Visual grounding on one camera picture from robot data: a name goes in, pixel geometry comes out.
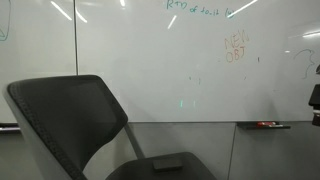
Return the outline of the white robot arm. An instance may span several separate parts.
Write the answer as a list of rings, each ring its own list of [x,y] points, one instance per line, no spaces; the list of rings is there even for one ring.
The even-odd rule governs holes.
[[[314,126],[320,126],[320,84],[316,84],[312,91],[309,105],[313,108],[313,120]]]

